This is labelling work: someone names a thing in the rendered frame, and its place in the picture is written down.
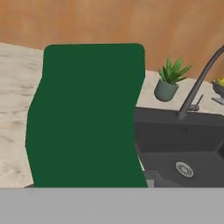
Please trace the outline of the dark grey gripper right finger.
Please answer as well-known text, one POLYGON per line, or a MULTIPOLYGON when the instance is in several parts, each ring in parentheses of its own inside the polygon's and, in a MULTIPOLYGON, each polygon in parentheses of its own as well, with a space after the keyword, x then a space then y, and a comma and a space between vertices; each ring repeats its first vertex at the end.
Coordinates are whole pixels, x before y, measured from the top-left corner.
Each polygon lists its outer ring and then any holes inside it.
POLYGON ((148 187, 177 187, 178 185, 169 179, 163 178, 157 171, 143 172, 148 187))

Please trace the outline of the green sponge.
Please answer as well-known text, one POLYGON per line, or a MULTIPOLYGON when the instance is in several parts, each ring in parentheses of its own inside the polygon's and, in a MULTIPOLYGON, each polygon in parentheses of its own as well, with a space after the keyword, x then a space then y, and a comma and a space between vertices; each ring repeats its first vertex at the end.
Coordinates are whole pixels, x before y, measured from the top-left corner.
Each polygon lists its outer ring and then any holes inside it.
POLYGON ((27 115, 25 148, 36 187, 144 187, 134 109, 144 48, 49 45, 27 115))

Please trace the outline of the dark grey sink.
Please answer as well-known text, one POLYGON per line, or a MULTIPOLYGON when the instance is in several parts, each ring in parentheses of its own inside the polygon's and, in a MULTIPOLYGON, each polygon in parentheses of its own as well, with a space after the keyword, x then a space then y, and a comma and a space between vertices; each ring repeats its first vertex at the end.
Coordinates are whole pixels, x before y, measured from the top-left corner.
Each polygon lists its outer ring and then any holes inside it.
POLYGON ((137 154, 148 178, 169 186, 224 187, 224 116, 136 108, 137 154))

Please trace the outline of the green plant in grey pot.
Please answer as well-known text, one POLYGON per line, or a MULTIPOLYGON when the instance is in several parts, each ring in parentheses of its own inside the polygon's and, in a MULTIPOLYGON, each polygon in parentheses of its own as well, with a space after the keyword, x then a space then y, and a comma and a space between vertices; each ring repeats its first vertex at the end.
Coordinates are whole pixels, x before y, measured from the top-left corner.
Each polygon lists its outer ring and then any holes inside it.
POLYGON ((181 58, 178 58, 174 64, 167 59, 166 64, 157 70, 160 78, 154 90, 155 97, 161 102, 171 101, 179 89, 179 82, 186 79, 185 73, 191 68, 192 66, 182 68, 181 58))

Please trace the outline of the dark grey curved tap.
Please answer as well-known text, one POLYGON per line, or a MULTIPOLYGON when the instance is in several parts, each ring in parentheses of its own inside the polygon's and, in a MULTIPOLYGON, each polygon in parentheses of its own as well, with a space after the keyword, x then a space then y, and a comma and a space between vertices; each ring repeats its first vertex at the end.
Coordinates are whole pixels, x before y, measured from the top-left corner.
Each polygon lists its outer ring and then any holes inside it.
POLYGON ((196 82, 194 83, 191 91, 189 92, 188 96, 185 98, 183 104, 181 105, 179 111, 177 112, 177 118, 179 120, 183 120, 186 117, 187 111, 190 108, 194 97, 196 96, 196 94, 198 93, 200 86, 202 84, 202 82, 204 81, 204 79, 207 76, 208 71, 211 69, 211 67, 213 66, 214 62, 224 53, 224 45, 222 47, 220 47, 215 53, 214 55, 211 57, 211 59, 206 63, 206 66, 204 67, 204 69, 202 70, 202 72, 200 73, 199 78, 196 80, 196 82))

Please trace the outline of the dark grey fruit bowl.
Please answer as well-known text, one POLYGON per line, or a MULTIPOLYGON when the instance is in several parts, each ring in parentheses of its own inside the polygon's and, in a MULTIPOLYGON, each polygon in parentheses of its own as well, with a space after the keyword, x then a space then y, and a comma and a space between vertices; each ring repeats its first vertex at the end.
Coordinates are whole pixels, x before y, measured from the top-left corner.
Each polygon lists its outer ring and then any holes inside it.
POLYGON ((219 95, 220 97, 213 97, 212 100, 218 102, 219 104, 224 106, 224 87, 218 84, 216 81, 212 81, 213 83, 213 91, 219 95))

